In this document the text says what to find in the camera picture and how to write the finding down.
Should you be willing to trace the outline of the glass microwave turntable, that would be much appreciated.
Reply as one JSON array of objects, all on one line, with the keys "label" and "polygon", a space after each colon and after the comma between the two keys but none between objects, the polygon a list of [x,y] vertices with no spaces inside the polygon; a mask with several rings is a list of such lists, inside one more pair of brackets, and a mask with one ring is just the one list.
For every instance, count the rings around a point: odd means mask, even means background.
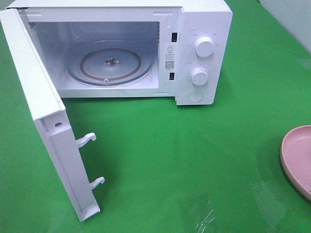
[{"label": "glass microwave turntable", "polygon": [[156,56],[156,48],[143,43],[99,41],[75,49],[68,59],[67,71],[85,84],[116,86],[147,74]]}]

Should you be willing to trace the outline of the white microwave oven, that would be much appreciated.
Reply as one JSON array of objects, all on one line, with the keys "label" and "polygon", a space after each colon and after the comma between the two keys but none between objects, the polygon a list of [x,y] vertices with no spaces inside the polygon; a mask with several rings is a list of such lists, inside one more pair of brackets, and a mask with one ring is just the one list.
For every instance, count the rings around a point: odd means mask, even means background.
[{"label": "white microwave oven", "polygon": [[[233,16],[223,0],[16,0],[8,9],[16,9],[28,22],[28,34],[61,99],[174,97],[177,105],[214,101]],[[214,52],[200,57],[195,41],[205,35],[214,39]],[[85,84],[68,73],[75,49],[107,40],[156,48],[151,70],[116,86]],[[166,43],[175,45],[174,70],[164,68]],[[192,83],[196,68],[209,71],[205,85]],[[194,90],[203,93],[200,102],[189,100]]]}]

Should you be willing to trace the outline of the round door release button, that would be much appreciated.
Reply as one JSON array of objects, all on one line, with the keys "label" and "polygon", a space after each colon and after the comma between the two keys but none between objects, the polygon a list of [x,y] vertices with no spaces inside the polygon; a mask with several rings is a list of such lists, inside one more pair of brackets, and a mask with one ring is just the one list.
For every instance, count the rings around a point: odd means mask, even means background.
[{"label": "round door release button", "polygon": [[203,93],[199,90],[194,90],[189,93],[188,98],[192,102],[200,102],[203,99]]}]

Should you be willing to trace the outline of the white microwave door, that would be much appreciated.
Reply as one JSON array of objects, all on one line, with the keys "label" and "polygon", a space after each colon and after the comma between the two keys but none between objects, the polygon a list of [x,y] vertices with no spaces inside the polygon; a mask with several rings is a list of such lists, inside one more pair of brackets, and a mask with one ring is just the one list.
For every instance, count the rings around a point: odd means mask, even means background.
[{"label": "white microwave door", "polygon": [[100,211],[66,108],[16,9],[0,13],[2,28],[34,124],[80,221]]}]

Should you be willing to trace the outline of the pink round plate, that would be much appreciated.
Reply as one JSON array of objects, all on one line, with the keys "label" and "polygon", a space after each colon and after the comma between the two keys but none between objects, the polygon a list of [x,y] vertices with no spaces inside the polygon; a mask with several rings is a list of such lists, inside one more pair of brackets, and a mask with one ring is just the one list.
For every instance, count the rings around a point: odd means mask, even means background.
[{"label": "pink round plate", "polygon": [[286,176],[308,200],[311,199],[311,126],[289,131],[283,138],[280,159]]}]

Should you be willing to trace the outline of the white round knob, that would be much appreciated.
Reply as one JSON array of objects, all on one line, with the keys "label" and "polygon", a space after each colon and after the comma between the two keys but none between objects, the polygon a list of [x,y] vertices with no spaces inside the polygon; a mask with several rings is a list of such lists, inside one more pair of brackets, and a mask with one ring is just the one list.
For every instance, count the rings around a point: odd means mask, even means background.
[{"label": "white round knob", "polygon": [[196,86],[205,85],[209,81],[209,71],[205,68],[196,68],[191,72],[191,81]]},{"label": "white round knob", "polygon": [[195,51],[200,57],[208,57],[213,54],[215,47],[214,39],[210,36],[201,36],[195,41]]}]

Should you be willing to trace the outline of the upper white door latch hook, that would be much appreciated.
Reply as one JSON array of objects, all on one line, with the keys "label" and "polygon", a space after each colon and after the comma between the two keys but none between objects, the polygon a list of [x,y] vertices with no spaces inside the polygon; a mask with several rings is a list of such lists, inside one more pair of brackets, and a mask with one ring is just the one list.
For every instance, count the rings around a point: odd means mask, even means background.
[{"label": "upper white door latch hook", "polygon": [[76,140],[76,145],[78,148],[83,147],[85,144],[87,144],[90,140],[91,141],[95,141],[96,138],[96,134],[95,133],[88,133],[86,134],[84,137],[79,138]]}]

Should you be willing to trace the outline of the lower white door latch hook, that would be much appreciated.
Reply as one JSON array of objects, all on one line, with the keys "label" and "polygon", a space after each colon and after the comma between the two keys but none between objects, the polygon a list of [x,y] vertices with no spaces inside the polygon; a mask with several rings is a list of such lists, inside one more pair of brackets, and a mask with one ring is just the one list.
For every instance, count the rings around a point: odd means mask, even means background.
[{"label": "lower white door latch hook", "polygon": [[97,179],[95,179],[93,182],[91,182],[90,185],[90,189],[93,190],[95,189],[98,185],[103,184],[105,182],[105,178],[104,177],[99,177]]}]

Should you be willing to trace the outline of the white warning label sticker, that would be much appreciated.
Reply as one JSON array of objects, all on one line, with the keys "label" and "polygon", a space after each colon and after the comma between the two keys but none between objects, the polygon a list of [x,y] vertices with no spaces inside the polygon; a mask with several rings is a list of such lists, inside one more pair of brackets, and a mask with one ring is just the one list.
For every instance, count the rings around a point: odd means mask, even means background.
[{"label": "white warning label sticker", "polygon": [[174,70],[176,61],[176,49],[173,43],[164,45],[164,68],[166,70]]}]

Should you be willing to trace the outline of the white door latch hook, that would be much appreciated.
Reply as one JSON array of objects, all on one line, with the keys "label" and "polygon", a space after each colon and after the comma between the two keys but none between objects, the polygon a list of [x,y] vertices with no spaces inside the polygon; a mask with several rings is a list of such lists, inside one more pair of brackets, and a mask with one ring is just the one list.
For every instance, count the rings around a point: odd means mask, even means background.
[{"label": "white door latch hook", "polygon": [[86,134],[84,137],[79,138],[76,140],[76,145],[78,148],[83,147],[85,144],[87,144],[90,140],[91,141],[95,141],[96,138],[96,134],[95,133],[88,133]]},{"label": "white door latch hook", "polygon": [[93,190],[95,189],[98,185],[103,184],[105,182],[105,178],[104,177],[99,177],[97,179],[95,179],[93,182],[91,182],[90,185],[90,189]]}]

